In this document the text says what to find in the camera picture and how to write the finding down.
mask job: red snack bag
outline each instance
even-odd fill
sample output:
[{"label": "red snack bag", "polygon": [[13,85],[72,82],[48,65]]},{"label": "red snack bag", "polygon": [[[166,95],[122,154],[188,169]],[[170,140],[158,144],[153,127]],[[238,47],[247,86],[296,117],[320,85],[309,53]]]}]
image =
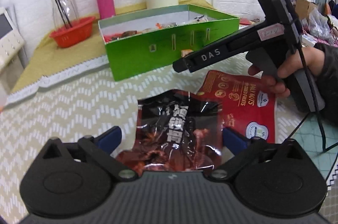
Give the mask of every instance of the red snack bag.
[{"label": "red snack bag", "polygon": [[120,38],[122,33],[116,33],[116,34],[110,34],[110,35],[104,35],[104,42],[109,43],[115,39]]},{"label": "red snack bag", "polygon": [[221,163],[222,111],[218,101],[169,90],[139,100],[136,139],[116,159],[144,170],[214,169]]},{"label": "red snack bag", "polygon": [[275,142],[276,97],[260,79],[210,70],[197,94],[222,100],[224,126],[249,139],[259,136],[268,143]]}]

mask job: cloth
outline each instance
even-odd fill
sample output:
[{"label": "cloth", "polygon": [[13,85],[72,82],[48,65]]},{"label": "cloth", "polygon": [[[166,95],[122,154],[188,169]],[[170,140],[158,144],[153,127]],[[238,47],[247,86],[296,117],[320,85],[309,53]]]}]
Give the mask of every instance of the cloth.
[{"label": "cloth", "polygon": [[338,125],[338,48],[321,43],[316,43],[314,47],[325,53],[323,70],[316,81],[318,90],[325,101],[325,108],[321,114]]},{"label": "cloth", "polygon": [[[205,0],[180,0],[179,4],[193,4],[214,9],[214,7]],[[117,8],[116,14],[120,15],[143,9],[146,9],[146,4],[140,3]],[[97,23],[99,15],[94,14],[94,16],[96,16],[97,19],[93,22],[92,36],[74,46],[60,48],[54,39],[49,37],[50,32],[46,34],[36,47],[28,66],[12,89],[12,93],[36,82],[42,76],[50,76],[81,62],[106,54],[104,42],[100,36]]]},{"label": "cloth", "polygon": [[338,5],[335,5],[332,10],[331,14],[334,15],[338,19]]},{"label": "cloth", "polygon": [[[322,39],[317,38],[317,37],[314,37],[314,38],[317,39],[317,42],[318,42],[319,44],[330,45],[330,44],[329,44],[327,41],[325,41],[325,40],[322,40]],[[332,46],[333,46],[333,47],[338,47],[338,44],[334,43]]]}]

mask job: cardboard box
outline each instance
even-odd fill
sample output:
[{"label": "cardboard box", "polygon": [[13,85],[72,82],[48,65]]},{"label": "cardboard box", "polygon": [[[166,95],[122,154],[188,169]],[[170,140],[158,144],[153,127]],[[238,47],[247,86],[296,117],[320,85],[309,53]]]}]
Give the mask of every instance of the cardboard box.
[{"label": "cardboard box", "polygon": [[[185,24],[197,16],[208,22]],[[176,22],[177,27],[164,28],[105,42],[115,81],[120,81],[159,67],[171,65],[181,51],[197,51],[203,46],[238,30],[239,18],[196,5],[175,5],[141,10],[99,21],[101,35],[142,31],[156,23]]]},{"label": "cardboard box", "polygon": [[308,19],[311,11],[314,8],[317,8],[317,5],[314,4],[314,3],[311,3],[307,0],[297,0],[296,1],[295,10],[296,10],[296,13],[298,14],[300,20]]}]

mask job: finger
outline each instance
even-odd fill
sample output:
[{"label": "finger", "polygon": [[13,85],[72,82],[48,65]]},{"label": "finger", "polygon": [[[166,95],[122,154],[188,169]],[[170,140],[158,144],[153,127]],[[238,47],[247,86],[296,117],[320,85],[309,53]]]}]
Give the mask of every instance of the finger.
[{"label": "finger", "polygon": [[284,83],[278,82],[276,85],[269,87],[269,90],[273,93],[280,94],[286,90]]},{"label": "finger", "polygon": [[270,75],[265,75],[264,73],[262,74],[261,80],[262,80],[262,83],[267,86],[273,86],[277,83],[274,77]]},{"label": "finger", "polygon": [[283,93],[278,93],[276,94],[276,96],[278,98],[287,98],[290,96],[290,90],[289,89],[285,89],[285,91]]},{"label": "finger", "polygon": [[261,70],[258,67],[254,66],[254,65],[252,65],[248,69],[248,74],[251,75],[251,76],[254,76],[254,75],[256,75],[257,73],[260,73],[260,72],[261,72]]},{"label": "finger", "polygon": [[290,76],[292,73],[298,69],[303,68],[303,65],[300,60],[299,52],[289,56],[278,68],[277,75],[278,77],[284,79]]}]

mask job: red plastic basket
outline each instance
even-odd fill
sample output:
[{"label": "red plastic basket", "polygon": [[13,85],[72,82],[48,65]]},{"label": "red plastic basket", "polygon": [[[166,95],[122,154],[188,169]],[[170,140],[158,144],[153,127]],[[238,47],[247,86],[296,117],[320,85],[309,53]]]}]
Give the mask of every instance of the red plastic basket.
[{"label": "red plastic basket", "polygon": [[92,35],[94,16],[85,17],[77,21],[72,21],[71,28],[65,26],[53,31],[49,36],[53,38],[61,48],[71,47]]}]

